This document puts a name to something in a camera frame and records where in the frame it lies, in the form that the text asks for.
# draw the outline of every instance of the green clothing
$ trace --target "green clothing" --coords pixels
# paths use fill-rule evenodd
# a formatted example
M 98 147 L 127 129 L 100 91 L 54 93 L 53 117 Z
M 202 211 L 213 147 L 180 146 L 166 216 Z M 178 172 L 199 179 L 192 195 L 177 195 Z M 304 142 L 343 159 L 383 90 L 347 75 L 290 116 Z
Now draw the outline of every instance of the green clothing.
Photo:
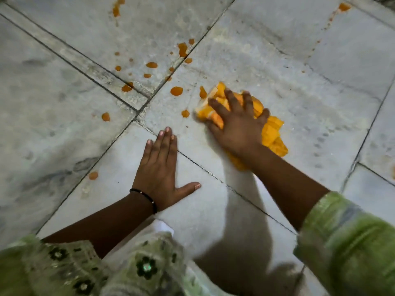
M 312 209 L 294 254 L 332 296 L 395 295 L 395 229 L 330 192 Z M 112 271 L 88 241 L 44 244 L 28 236 L 0 252 L 0 296 L 228 295 L 168 232 L 145 235 Z

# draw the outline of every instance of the person's left hand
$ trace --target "person's left hand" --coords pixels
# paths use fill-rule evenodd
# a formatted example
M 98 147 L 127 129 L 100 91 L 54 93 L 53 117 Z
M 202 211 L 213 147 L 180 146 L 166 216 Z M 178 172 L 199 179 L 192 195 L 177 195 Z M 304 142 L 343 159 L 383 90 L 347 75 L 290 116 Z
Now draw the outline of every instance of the person's left hand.
M 148 194 L 162 211 L 201 187 L 192 182 L 183 187 L 175 187 L 175 166 L 177 162 L 177 137 L 166 127 L 160 131 L 155 143 L 149 139 L 145 145 L 143 158 L 137 169 L 132 188 Z

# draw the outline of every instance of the dark green flower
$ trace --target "dark green flower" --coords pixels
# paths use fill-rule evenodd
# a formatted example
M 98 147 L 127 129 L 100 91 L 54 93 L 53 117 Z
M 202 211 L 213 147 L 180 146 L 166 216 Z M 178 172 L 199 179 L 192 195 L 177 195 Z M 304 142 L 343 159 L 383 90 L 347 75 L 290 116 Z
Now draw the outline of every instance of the dark green flower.
M 66 249 L 55 247 L 49 252 L 51 259 L 61 261 L 65 259 L 68 255 Z
M 143 257 L 141 261 L 137 262 L 137 275 L 144 276 L 145 279 L 150 279 L 154 274 L 158 272 L 155 266 L 155 260 L 148 257 Z
M 95 283 L 92 283 L 90 279 L 87 279 L 84 281 L 78 281 L 75 285 L 73 285 L 73 288 L 76 289 L 77 294 L 89 295 L 94 286 Z

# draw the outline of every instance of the person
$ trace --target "person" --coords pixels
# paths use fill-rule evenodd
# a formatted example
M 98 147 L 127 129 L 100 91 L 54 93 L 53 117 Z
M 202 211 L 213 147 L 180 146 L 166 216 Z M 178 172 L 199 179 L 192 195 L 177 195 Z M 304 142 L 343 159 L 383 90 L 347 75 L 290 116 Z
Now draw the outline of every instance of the person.
M 243 94 L 244 107 L 231 91 L 225 94 L 230 111 L 209 101 L 224 128 L 213 123 L 208 128 L 263 182 L 298 231 L 295 255 L 331 295 L 395 295 L 394 228 L 262 146 L 269 111 L 254 119 L 249 93 Z M 143 236 L 116 272 L 101 260 L 156 210 L 200 188 L 198 182 L 175 187 L 176 160 L 177 137 L 167 127 L 155 142 L 147 141 L 125 198 L 42 240 L 28 236 L 2 250 L 0 294 L 227 295 L 186 258 L 168 232 Z

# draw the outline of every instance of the floor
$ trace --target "floor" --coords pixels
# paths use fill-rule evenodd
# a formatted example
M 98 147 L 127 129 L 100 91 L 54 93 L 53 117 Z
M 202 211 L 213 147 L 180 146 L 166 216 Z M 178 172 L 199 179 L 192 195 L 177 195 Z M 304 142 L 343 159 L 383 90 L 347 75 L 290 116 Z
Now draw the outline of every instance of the floor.
M 326 295 L 264 186 L 181 111 L 200 86 L 249 90 L 285 121 L 289 163 L 395 224 L 394 30 L 373 0 L 0 3 L 0 248 L 125 196 L 171 126 L 177 184 L 202 188 L 158 218 L 197 264 L 235 294 Z

